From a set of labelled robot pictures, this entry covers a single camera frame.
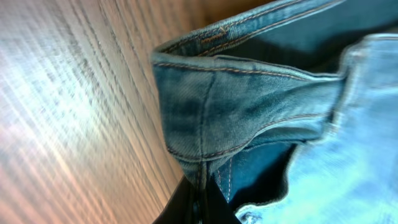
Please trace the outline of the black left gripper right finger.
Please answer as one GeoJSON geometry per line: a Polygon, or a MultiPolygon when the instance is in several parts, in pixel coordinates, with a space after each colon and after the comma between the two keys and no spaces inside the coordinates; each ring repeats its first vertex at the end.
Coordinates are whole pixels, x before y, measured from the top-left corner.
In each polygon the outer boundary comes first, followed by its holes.
{"type": "Polygon", "coordinates": [[[204,224],[241,224],[212,177],[203,191],[204,224]]]}

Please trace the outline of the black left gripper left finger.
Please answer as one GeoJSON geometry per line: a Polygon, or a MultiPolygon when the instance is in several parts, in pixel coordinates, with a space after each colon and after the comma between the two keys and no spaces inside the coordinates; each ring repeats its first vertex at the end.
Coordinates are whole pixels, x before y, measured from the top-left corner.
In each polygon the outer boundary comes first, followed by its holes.
{"type": "Polygon", "coordinates": [[[183,176],[153,224],[197,224],[199,223],[197,205],[197,189],[183,176]]]}

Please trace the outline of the light blue denim jeans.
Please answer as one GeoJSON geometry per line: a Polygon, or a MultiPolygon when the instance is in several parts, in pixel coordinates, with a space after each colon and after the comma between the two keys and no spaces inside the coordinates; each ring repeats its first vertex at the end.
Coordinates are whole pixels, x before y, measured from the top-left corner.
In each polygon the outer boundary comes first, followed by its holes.
{"type": "Polygon", "coordinates": [[[167,150],[241,223],[397,222],[397,0],[274,1],[157,47],[167,150]]]}

